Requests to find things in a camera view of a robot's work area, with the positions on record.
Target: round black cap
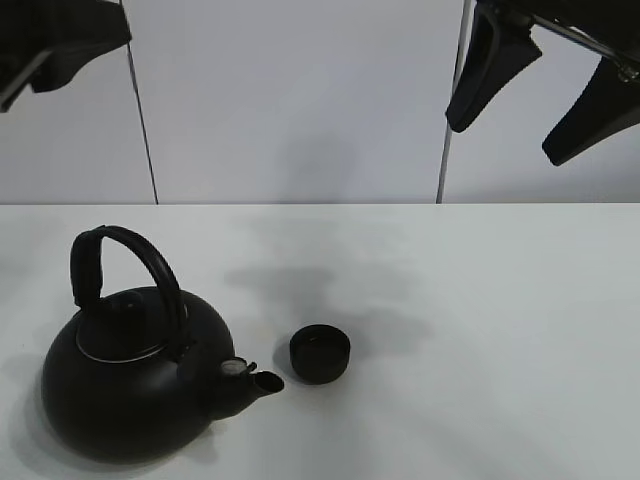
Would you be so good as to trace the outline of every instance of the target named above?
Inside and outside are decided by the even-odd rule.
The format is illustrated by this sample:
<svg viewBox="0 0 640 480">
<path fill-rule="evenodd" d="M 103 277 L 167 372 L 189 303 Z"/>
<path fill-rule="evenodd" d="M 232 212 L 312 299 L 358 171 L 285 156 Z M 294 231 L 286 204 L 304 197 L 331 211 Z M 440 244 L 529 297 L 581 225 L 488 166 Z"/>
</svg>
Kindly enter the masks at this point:
<svg viewBox="0 0 640 480">
<path fill-rule="evenodd" d="M 336 380 L 349 364 L 351 342 L 330 325 L 309 325 L 291 337 L 291 366 L 303 380 L 320 385 Z"/>
</svg>

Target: white wall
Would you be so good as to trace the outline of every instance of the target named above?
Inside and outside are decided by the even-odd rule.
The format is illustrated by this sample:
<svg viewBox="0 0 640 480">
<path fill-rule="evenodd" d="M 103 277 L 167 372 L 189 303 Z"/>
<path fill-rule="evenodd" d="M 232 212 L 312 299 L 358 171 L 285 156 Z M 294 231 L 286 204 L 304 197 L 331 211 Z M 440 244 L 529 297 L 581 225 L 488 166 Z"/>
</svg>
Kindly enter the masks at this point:
<svg viewBox="0 0 640 480">
<path fill-rule="evenodd" d="M 160 202 L 433 202 L 462 3 L 129 0 Z"/>
<path fill-rule="evenodd" d="M 0 203 L 153 203 L 125 49 L 0 115 Z"/>
</svg>

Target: kettle lid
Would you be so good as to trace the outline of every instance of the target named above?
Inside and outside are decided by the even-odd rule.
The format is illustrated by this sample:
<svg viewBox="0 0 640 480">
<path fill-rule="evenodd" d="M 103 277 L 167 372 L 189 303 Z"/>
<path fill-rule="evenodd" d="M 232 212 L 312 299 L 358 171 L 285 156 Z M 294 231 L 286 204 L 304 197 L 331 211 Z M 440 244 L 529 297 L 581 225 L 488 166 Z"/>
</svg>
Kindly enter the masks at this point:
<svg viewBox="0 0 640 480">
<path fill-rule="evenodd" d="M 170 322 L 160 292 L 142 287 L 115 293 L 83 309 L 76 343 L 93 360 L 124 363 L 166 347 Z"/>
</svg>

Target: white table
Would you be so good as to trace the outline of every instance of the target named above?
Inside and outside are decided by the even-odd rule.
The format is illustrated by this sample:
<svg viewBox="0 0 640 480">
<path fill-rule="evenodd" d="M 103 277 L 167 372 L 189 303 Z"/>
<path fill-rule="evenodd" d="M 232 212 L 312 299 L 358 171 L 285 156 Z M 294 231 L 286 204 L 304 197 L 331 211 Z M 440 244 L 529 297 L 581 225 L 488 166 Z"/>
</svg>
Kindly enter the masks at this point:
<svg viewBox="0 0 640 480">
<path fill-rule="evenodd" d="M 3 207 L 0 478 L 637 479 L 639 219 L 621 205 Z M 313 388 L 285 371 L 284 392 L 160 463 L 66 451 L 34 382 L 74 312 L 71 243 L 103 223 L 152 240 L 240 355 L 282 372 L 283 341 L 327 322 L 352 339 L 347 374 Z M 149 283 L 123 248 L 104 259 L 106 292 Z"/>
</svg>

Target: kettle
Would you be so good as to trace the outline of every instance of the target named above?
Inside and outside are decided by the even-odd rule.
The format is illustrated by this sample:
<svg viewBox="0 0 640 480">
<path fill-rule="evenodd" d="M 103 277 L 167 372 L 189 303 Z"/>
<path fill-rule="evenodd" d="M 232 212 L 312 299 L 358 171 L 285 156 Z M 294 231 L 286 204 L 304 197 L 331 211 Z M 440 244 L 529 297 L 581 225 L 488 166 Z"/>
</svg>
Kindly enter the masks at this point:
<svg viewBox="0 0 640 480">
<path fill-rule="evenodd" d="M 100 297 L 101 245 L 131 250 L 156 286 Z M 171 453 L 213 420 L 236 415 L 284 388 L 236 357 L 220 315 L 181 291 L 144 237 L 117 226 L 80 234 L 71 250 L 80 307 L 57 335 L 42 371 L 42 401 L 53 430 L 81 453 L 132 463 Z"/>
</svg>

